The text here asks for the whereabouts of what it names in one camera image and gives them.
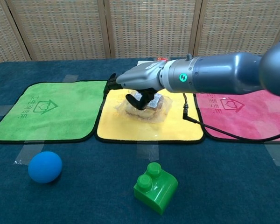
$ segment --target wicker screen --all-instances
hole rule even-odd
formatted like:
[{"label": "wicker screen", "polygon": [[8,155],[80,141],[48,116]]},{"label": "wicker screen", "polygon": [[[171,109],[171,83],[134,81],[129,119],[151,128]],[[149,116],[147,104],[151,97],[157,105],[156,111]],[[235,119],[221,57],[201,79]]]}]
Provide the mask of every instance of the wicker screen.
[{"label": "wicker screen", "polygon": [[3,8],[0,3],[0,62],[25,61],[24,52],[7,18],[8,13],[8,8]]},{"label": "wicker screen", "polygon": [[8,0],[34,60],[105,58],[97,0]]},{"label": "wicker screen", "polygon": [[195,0],[108,2],[115,57],[172,57],[188,53]]},{"label": "wicker screen", "polygon": [[208,0],[195,54],[265,53],[280,29],[280,0]]}]

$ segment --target black cable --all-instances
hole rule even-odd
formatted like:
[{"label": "black cable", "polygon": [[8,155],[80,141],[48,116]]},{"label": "black cable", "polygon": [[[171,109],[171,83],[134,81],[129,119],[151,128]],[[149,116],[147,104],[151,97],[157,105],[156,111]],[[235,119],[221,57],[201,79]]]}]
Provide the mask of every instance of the black cable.
[{"label": "black cable", "polygon": [[182,95],[183,95],[183,97],[184,97],[184,99],[185,99],[185,104],[187,104],[187,103],[188,103],[188,99],[187,99],[186,94],[185,94],[185,93],[183,93]]},{"label": "black cable", "polygon": [[[187,100],[186,100],[187,97],[186,97],[186,95],[185,95],[184,93],[183,93],[183,96],[184,96],[184,98],[185,98],[185,102],[187,102]],[[279,138],[280,138],[280,134],[277,134],[277,135],[275,135],[275,136],[272,136],[272,137],[270,137],[270,138],[265,138],[265,139],[248,139],[248,138],[243,138],[243,137],[240,137],[240,136],[231,134],[231,133],[229,133],[229,132],[223,131],[223,130],[218,129],[218,128],[216,128],[216,127],[212,127],[212,126],[206,125],[206,124],[204,124],[203,122],[200,122],[200,121],[198,121],[198,120],[196,120],[196,119],[194,119],[194,118],[189,117],[189,116],[188,116],[188,107],[189,107],[189,106],[188,106],[188,103],[185,103],[184,106],[183,106],[184,109],[183,109],[182,119],[187,120],[187,121],[190,121],[190,122],[193,122],[193,123],[195,123],[195,124],[199,124],[199,125],[201,125],[201,126],[207,127],[207,128],[212,129],[212,130],[214,130],[214,131],[217,131],[217,132],[226,134],[226,135],[228,135],[228,136],[230,136],[230,137],[233,137],[233,138],[235,138],[235,139],[243,140],[243,141],[248,141],[248,142],[266,142],[266,141],[272,141],[272,140],[275,140],[275,139],[279,139]]]}]

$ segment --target green lego brick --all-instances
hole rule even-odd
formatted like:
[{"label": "green lego brick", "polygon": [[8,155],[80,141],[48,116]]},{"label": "green lego brick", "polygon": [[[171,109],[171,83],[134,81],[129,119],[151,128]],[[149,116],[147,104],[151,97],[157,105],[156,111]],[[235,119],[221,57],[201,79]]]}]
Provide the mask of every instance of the green lego brick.
[{"label": "green lego brick", "polygon": [[162,170],[157,162],[151,162],[144,174],[138,177],[134,195],[144,204],[163,214],[178,186],[174,176]]}]

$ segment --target plastic bag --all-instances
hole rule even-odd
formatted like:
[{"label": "plastic bag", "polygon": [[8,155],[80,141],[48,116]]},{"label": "plastic bag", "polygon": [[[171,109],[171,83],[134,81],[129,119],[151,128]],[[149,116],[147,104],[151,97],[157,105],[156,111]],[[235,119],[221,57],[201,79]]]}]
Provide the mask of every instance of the plastic bag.
[{"label": "plastic bag", "polygon": [[[142,96],[137,91],[130,91],[130,94],[132,94],[137,100],[140,100]],[[150,101],[146,109],[142,111],[133,107],[126,99],[120,103],[116,109],[122,116],[139,119],[147,123],[161,123],[166,119],[171,105],[172,100],[169,97],[156,93],[154,99]]]}]

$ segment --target pink towel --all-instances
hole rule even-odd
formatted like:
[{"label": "pink towel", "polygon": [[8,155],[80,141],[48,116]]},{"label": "pink towel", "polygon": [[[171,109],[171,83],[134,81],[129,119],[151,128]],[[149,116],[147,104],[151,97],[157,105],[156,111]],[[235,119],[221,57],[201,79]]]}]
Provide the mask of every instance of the pink towel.
[{"label": "pink towel", "polygon": [[[196,94],[196,99],[207,125],[249,139],[280,134],[280,97],[268,91],[246,95]],[[206,132],[214,138],[234,140],[208,128]]]}]

